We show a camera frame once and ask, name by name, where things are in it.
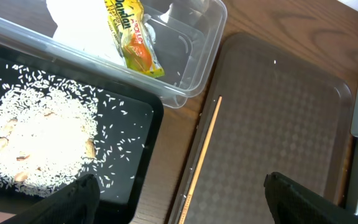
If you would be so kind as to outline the yellow snack wrapper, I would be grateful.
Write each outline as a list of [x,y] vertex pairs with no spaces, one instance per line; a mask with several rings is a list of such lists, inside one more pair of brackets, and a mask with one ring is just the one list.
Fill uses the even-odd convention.
[[125,66],[152,78],[164,76],[143,23],[144,8],[139,0],[105,0],[108,24]]

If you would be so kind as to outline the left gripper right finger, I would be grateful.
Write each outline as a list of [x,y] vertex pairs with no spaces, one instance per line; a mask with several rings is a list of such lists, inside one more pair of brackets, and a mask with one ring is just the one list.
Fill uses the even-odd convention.
[[266,175],[264,189],[276,224],[358,224],[358,216],[279,172]]

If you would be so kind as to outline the rice and food scraps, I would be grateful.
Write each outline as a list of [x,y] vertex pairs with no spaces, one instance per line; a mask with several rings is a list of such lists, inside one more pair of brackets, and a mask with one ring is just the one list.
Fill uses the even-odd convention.
[[[104,90],[0,60],[0,189],[48,197],[106,163],[98,95]],[[94,175],[100,192],[108,176]]]

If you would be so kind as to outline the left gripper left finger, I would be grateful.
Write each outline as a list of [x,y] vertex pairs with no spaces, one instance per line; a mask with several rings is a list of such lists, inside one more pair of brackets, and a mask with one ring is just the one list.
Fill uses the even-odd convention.
[[3,224],[90,224],[94,222],[99,199],[96,177],[86,174]]

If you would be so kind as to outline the wooden chopstick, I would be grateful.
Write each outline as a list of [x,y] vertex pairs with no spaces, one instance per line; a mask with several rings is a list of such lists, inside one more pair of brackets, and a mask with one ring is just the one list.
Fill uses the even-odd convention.
[[212,136],[212,133],[213,133],[216,118],[218,116],[219,109],[220,109],[220,106],[221,106],[221,102],[222,102],[222,96],[219,96],[217,101],[216,101],[216,106],[214,107],[214,111],[213,111],[211,121],[209,122],[208,130],[207,130],[207,133],[206,133],[206,137],[205,137],[205,139],[203,141],[203,145],[202,145],[202,148],[201,148],[199,159],[197,161],[195,169],[193,170],[194,171],[193,177],[192,177],[190,186],[189,186],[187,194],[186,194],[186,200],[185,200],[185,203],[183,204],[183,208],[181,210],[180,218],[178,219],[178,224],[184,224],[185,223],[186,215],[188,213],[188,209],[190,207],[191,199],[192,199],[192,196],[194,194],[198,178],[200,176],[200,172],[201,172],[201,169],[202,169],[202,166],[203,166],[204,158],[205,158],[206,152],[208,150],[208,146],[209,146],[209,142],[210,142],[210,139],[211,139],[211,136]]

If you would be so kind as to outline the white napkin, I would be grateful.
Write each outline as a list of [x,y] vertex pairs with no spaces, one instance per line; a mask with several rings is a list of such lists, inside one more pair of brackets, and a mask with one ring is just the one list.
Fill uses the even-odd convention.
[[[126,67],[125,60],[117,51],[111,35],[104,0],[47,0],[46,5],[57,25],[53,40]],[[150,16],[144,12],[143,23],[151,36],[152,46],[154,46],[155,31],[147,23],[148,19]]]

